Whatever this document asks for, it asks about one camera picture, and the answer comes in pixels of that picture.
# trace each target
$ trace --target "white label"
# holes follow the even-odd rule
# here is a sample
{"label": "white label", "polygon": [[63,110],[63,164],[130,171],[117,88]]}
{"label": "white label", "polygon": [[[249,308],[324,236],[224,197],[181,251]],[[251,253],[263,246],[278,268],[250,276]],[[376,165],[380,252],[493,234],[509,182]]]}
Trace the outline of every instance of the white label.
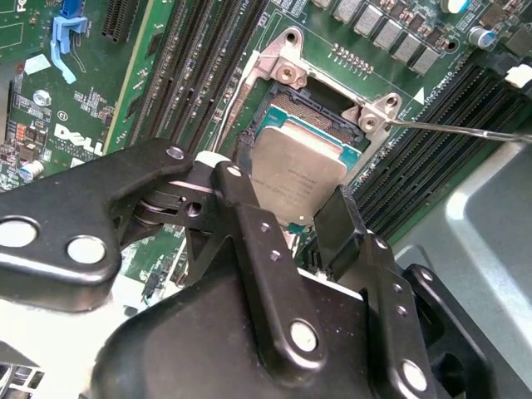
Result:
{"label": "white label", "polygon": [[419,89],[416,96],[414,97],[414,100],[419,102],[422,106],[425,104],[425,89],[423,87]]}
{"label": "white label", "polygon": [[56,128],[53,131],[53,135],[61,140],[70,141],[76,147],[82,146],[83,150],[90,152],[91,154],[102,156],[103,143],[97,142],[92,147],[92,139],[90,137],[83,137],[81,133],[77,131],[70,131],[67,127],[56,123]]}
{"label": "white label", "polygon": [[78,166],[78,165],[81,165],[81,164],[84,164],[85,162],[83,162],[82,160],[78,160],[77,158],[72,158],[72,162],[70,163],[70,167],[73,168],[74,166]]}
{"label": "white label", "polygon": [[307,5],[308,0],[273,0],[274,4],[280,6],[285,12],[289,12],[296,18]]}
{"label": "white label", "polygon": [[26,2],[27,0],[17,0],[17,12],[26,11]]}
{"label": "white label", "polygon": [[28,58],[24,64],[24,71],[28,75],[32,75],[35,72],[42,71],[51,67],[52,65],[48,61],[47,57],[44,54],[39,54],[32,58]]}

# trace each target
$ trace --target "green circuit board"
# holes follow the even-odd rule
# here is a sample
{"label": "green circuit board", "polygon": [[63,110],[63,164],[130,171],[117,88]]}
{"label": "green circuit board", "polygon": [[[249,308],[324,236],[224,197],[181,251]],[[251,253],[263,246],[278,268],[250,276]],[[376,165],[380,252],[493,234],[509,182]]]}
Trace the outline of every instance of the green circuit board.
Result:
{"label": "green circuit board", "polygon": [[47,7],[57,4],[56,0],[0,2],[0,63],[23,61],[46,46],[49,41]]}
{"label": "green circuit board", "polygon": [[[342,22],[335,18],[341,2],[332,0],[326,7],[323,6],[326,2],[322,1],[268,2],[264,12],[259,15],[260,19],[249,30],[248,44],[242,57],[236,60],[236,68],[227,76],[227,84],[224,85],[220,79],[222,94],[229,94],[211,101],[211,113],[204,111],[207,106],[205,103],[191,100],[184,103],[180,111],[177,102],[180,99],[172,97],[176,103],[166,109],[166,119],[153,116],[163,118],[157,135],[172,139],[177,137],[175,141],[179,145],[193,152],[209,148],[218,133],[221,115],[228,107],[230,93],[236,90],[252,52],[261,52],[289,27],[296,27],[303,33],[303,59],[314,68],[347,90],[357,93],[365,101],[375,100],[390,92],[399,94],[402,100],[399,117],[404,120],[415,119],[475,50],[468,40],[470,29],[479,24],[485,25],[482,18],[485,18],[486,13],[496,14],[499,11],[492,11],[495,2],[472,0],[464,12],[449,14],[441,10],[439,1],[418,0],[405,2],[400,16],[392,17],[393,6],[398,2],[377,0],[361,2],[360,9],[350,21]],[[204,76],[209,79],[207,72],[214,73],[220,65],[224,65],[224,52],[238,45],[231,40],[237,37],[239,26],[244,25],[245,13],[252,7],[251,3],[241,0],[229,6],[226,2],[216,1],[140,0],[127,40],[116,43],[101,35],[109,1],[87,0],[82,11],[82,16],[87,18],[86,30],[83,33],[70,32],[71,50],[62,55],[62,60],[76,76],[76,81],[68,84],[61,71],[52,65],[50,57],[52,19],[59,15],[62,1],[27,2],[25,12],[17,12],[17,0],[2,2],[0,33],[2,29],[13,31],[5,31],[10,32],[9,35],[0,34],[0,63],[19,57],[40,57],[42,61],[42,57],[45,57],[48,66],[43,62],[41,69],[30,74],[18,71],[12,82],[6,120],[7,140],[0,145],[0,190],[25,184],[17,172],[27,162],[21,157],[21,147],[25,145],[37,147],[36,159],[44,166],[41,176],[47,176],[148,140],[153,136],[150,110],[155,109],[152,106],[155,103],[147,106],[145,111],[142,106],[160,94],[151,86],[161,76],[157,75],[157,68],[161,67],[167,73],[177,48],[188,46],[191,37],[198,38],[194,42],[197,54],[207,52],[207,45],[215,43],[213,26],[219,23],[220,10],[232,7],[232,13],[228,11],[231,17],[228,17],[227,26],[224,26],[228,39],[217,47],[219,53],[214,52],[222,61],[213,58],[211,64],[202,64],[198,61],[200,56],[192,49],[187,56],[188,61],[178,68],[178,73],[196,74],[197,78]],[[524,29],[524,34],[529,32],[530,27],[523,24],[519,17],[525,11],[526,4],[520,0],[510,0],[504,7],[509,5],[511,9],[505,8],[504,12],[499,11],[499,16],[491,16],[491,28],[496,31],[499,44],[486,51],[499,51],[514,36],[516,29]],[[378,27],[375,26],[372,35],[364,37],[355,32],[354,27],[360,21],[358,18],[362,11],[369,7],[382,10],[382,21]],[[423,20],[414,29],[411,25],[419,16]],[[192,17],[198,20],[203,18],[201,21],[204,25],[198,29],[190,28],[187,23]],[[437,54],[437,59],[426,73],[415,71],[412,62],[394,57],[401,40],[387,50],[374,44],[377,29],[382,29],[388,20],[397,22],[401,29],[401,40],[410,35],[420,43],[419,52],[428,48]],[[23,30],[18,34],[14,29],[20,26]],[[436,40],[429,36],[435,29],[440,32]],[[172,47],[174,52],[161,51],[163,45],[172,39],[176,43],[175,48]],[[530,51],[521,51],[519,57],[529,54]],[[207,91],[204,82],[200,84],[203,86],[195,87],[191,92],[197,94],[203,89]],[[272,85],[272,81],[257,81],[229,130],[227,140],[221,146],[223,154],[231,155],[237,134],[249,126]],[[36,93],[39,91],[45,91],[50,96],[51,104],[40,106],[36,103]],[[40,136],[38,142],[23,134],[30,126]],[[176,126],[180,131],[178,136],[175,136]],[[390,140],[400,134],[398,130],[392,131]],[[482,156],[488,154],[489,151],[485,151]],[[477,157],[474,165],[478,165],[481,159]],[[134,244],[126,251],[123,273],[135,280],[145,281],[146,273],[155,268],[162,270],[173,262],[183,239],[184,235],[178,234],[175,229],[165,228],[154,238]],[[185,258],[179,259],[178,264],[177,269],[182,269]]]}

